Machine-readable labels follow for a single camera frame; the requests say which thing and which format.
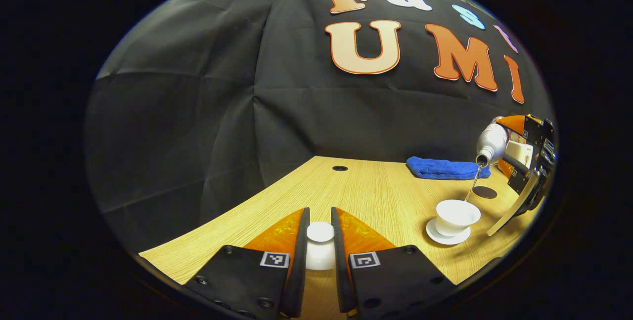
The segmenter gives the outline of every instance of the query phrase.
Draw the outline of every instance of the dark coaster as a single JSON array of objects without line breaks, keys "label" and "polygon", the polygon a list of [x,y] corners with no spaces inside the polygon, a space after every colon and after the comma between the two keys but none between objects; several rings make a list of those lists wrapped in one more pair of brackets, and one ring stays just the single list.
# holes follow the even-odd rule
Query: dark coaster
[{"label": "dark coaster", "polygon": [[476,186],[473,187],[473,192],[478,196],[481,196],[485,199],[494,199],[497,197],[497,192],[495,190],[490,189],[487,186]]}]

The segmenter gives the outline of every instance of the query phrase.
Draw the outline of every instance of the black fabric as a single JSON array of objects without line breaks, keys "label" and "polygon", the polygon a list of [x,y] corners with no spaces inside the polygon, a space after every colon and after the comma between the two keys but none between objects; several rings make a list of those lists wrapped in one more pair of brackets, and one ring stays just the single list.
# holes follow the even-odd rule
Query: black fabric
[{"label": "black fabric", "polygon": [[[115,47],[96,77],[86,119],[88,176],[106,220],[133,252],[180,236],[273,184],[314,155],[404,162],[472,161],[497,115],[554,119],[534,64],[508,27],[474,7],[432,11],[368,0],[330,14],[331,0],[167,0]],[[372,20],[397,20],[401,58],[384,74],[335,67],[326,25],[359,22],[358,52],[380,54]],[[426,23],[489,47],[497,92],[436,77]],[[494,24],[509,34],[515,54]],[[520,69],[511,98],[503,58]]]},{"label": "black fabric", "polygon": [[86,117],[87,170],[133,252],[263,189],[255,65],[272,0],[167,0],[115,47]]},{"label": "black fabric", "polygon": [[[274,0],[255,77],[255,128],[263,174],[290,172],[312,155],[404,162],[410,156],[472,161],[475,142],[497,115],[533,113],[554,119],[544,84],[508,27],[458,0],[425,0],[432,11],[367,0],[365,8],[330,14],[332,0]],[[465,7],[484,23],[482,31],[459,17]],[[373,58],[380,42],[373,20],[396,20],[400,62],[377,75],[337,68],[325,27],[358,22],[358,54]],[[435,38],[424,25],[450,29],[466,47],[469,37],[488,45],[498,91],[436,77]],[[519,54],[493,27],[509,34]],[[525,103],[511,97],[512,79],[503,55],[519,66]]]}]

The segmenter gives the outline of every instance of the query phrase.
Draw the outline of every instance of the white bottle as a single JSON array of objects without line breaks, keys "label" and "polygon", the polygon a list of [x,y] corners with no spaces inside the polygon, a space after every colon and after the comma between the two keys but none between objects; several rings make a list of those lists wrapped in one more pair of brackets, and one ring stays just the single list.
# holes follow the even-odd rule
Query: white bottle
[{"label": "white bottle", "polygon": [[495,123],[495,121],[502,118],[503,116],[495,117],[484,132],[479,135],[479,139],[477,139],[477,158],[475,158],[475,162],[481,165],[482,168],[489,164],[497,164],[506,151],[508,133],[503,126]]}]

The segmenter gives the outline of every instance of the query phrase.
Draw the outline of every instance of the white teacup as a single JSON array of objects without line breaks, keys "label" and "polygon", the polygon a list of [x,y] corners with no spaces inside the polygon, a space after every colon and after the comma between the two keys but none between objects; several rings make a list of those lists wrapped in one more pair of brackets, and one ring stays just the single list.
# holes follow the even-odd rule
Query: white teacup
[{"label": "white teacup", "polygon": [[463,200],[444,200],[437,204],[437,232],[452,237],[464,232],[481,218],[475,205]]}]

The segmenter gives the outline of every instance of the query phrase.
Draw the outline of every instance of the metal bracket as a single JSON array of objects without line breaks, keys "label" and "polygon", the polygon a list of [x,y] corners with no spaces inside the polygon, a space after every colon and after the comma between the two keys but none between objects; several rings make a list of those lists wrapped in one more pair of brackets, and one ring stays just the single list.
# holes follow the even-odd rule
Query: metal bracket
[{"label": "metal bracket", "polygon": [[556,164],[556,153],[554,153],[554,144],[549,138],[545,138],[545,142],[543,142],[539,159],[541,157],[543,159],[539,163],[544,166],[546,171],[551,171]]},{"label": "metal bracket", "polygon": [[523,190],[525,189],[525,185],[527,185],[527,181],[529,180],[530,175],[531,174],[525,176],[517,171],[517,169],[515,168],[512,171],[512,175],[510,176],[510,178],[508,178],[508,186],[511,187],[512,190],[516,192],[516,194],[520,195],[521,192],[523,192]]},{"label": "metal bracket", "polygon": [[309,224],[310,209],[304,208],[294,255],[223,246],[184,284],[184,290],[208,300],[210,307],[213,303],[247,318],[298,318],[306,280]]},{"label": "metal bracket", "polygon": [[455,285],[414,245],[350,254],[355,319],[400,319],[443,300]]},{"label": "metal bracket", "polygon": [[223,246],[184,288],[247,318],[279,317],[288,253]]},{"label": "metal bracket", "polygon": [[541,149],[546,140],[554,140],[554,127],[550,120],[545,119],[545,121],[542,121],[538,117],[526,115],[523,137]]},{"label": "metal bracket", "polygon": [[524,206],[524,203],[525,203],[526,200],[528,200],[528,197],[529,196],[534,196],[534,194],[533,194],[534,187],[536,186],[536,184],[540,180],[540,177],[541,177],[540,171],[533,171],[531,173],[530,178],[527,181],[527,185],[525,185],[523,191],[518,196],[518,198],[516,199],[515,203],[513,203],[513,205],[510,207],[510,209],[508,211],[506,211],[506,213],[499,219],[499,221],[497,221],[497,223],[495,223],[493,225],[493,227],[491,227],[486,232],[486,234],[488,236],[493,236],[493,234],[495,234],[495,232],[497,232],[498,230],[500,230],[500,228],[505,226],[511,218],[516,216],[516,212],[518,210],[520,210],[521,207]]},{"label": "metal bracket", "polygon": [[543,169],[543,167],[539,168],[539,179],[536,182],[536,185],[527,196],[525,203],[520,207],[513,217],[524,214],[527,210],[534,210],[539,205],[543,196],[545,196],[547,183],[547,171]]}]

